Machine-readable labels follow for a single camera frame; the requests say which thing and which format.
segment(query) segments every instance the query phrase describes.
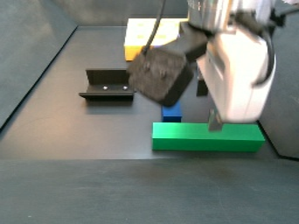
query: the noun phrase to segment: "yellow object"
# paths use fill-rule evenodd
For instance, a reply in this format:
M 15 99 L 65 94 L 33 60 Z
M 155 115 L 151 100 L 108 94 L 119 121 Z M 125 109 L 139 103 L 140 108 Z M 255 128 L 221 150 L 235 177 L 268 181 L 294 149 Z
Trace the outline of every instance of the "yellow object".
M 185 18 L 163 18 L 151 46 L 161 46 L 177 38 L 180 22 Z M 133 60 L 149 39 L 155 18 L 129 18 L 125 28 L 125 60 Z

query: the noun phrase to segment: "metal cylinder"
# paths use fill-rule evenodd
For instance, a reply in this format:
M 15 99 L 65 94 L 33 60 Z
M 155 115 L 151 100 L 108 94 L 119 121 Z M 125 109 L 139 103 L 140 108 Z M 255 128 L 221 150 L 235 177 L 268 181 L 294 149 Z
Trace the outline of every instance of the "metal cylinder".
M 224 26 L 223 14 L 227 12 L 225 0 L 187 0 L 189 24 L 200 29 L 215 32 Z

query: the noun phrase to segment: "white object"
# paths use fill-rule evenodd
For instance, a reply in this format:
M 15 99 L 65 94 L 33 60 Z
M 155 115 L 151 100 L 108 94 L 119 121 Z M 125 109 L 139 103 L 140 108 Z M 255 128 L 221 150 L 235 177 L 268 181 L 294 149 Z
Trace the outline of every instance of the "white object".
M 224 123 L 249 123 L 262 114 L 275 69 L 266 83 L 267 44 L 241 29 L 220 33 L 208 43 L 205 55 L 197 59 L 219 116 Z
M 299 0 L 283 0 L 287 4 L 299 4 Z
M 276 0 L 263 0 L 256 4 L 256 20 L 262 23 L 267 23 L 271 10 L 275 8 Z
M 231 10 L 253 11 L 260 0 L 232 0 Z

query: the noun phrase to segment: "gray wall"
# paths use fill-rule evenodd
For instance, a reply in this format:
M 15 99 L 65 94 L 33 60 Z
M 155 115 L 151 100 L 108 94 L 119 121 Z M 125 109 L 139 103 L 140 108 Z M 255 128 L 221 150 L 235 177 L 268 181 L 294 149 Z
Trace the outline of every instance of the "gray wall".
M 77 25 L 123 25 L 128 18 L 155 18 L 160 0 L 52 0 Z M 187 0 L 167 0 L 165 18 L 185 18 Z
M 291 7 L 276 2 L 279 11 Z M 299 158 L 299 13 L 275 32 L 276 73 L 260 123 L 280 155 Z
M 76 24 L 48 0 L 0 0 L 0 127 Z

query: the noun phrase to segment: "cable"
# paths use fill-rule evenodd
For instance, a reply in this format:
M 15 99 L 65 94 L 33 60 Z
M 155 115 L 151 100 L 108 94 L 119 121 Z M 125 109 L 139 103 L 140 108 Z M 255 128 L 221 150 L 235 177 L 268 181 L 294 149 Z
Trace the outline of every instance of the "cable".
M 272 39 L 270 36 L 268 31 L 263 31 L 260 38 L 266 41 L 266 48 L 267 48 L 267 69 L 266 69 L 266 78 L 255 83 L 255 86 L 262 85 L 267 78 L 271 76 L 271 73 L 274 72 L 275 69 L 275 60 L 276 60 L 276 55 L 275 55 L 275 48 L 274 48 L 274 43 Z
M 271 76 L 271 73 L 275 69 L 275 49 L 272 44 L 272 39 L 270 32 L 267 28 L 256 21 L 256 19 L 252 17 L 252 14 L 244 11 L 239 11 L 235 16 L 235 20 L 239 24 L 241 24 L 244 27 L 248 28 L 248 30 L 255 33 L 264 41 L 266 41 L 266 47 L 267 47 L 267 70 L 266 70 L 266 78 L 260 81 L 257 81 L 253 85 L 262 85 L 268 77 Z
M 155 39 L 155 34 L 156 34 L 156 31 L 157 31 L 157 28 L 159 28 L 159 24 L 160 24 L 160 21 L 161 21 L 161 17 L 163 17 L 163 14 L 164 14 L 164 3 L 165 3 L 165 0 L 161 0 L 163 3 L 161 3 L 161 9 L 160 9 L 160 12 L 156 16 L 156 20 L 155 20 L 155 24 L 153 24 L 153 30 L 152 30 L 152 34 L 151 34 L 151 37 L 149 39 L 147 40 L 147 43 L 145 43 L 145 46 L 143 48 L 143 51 L 141 51 L 141 54 L 145 55 L 147 54 L 147 51 L 151 47 L 151 44 L 153 42 L 153 39 Z

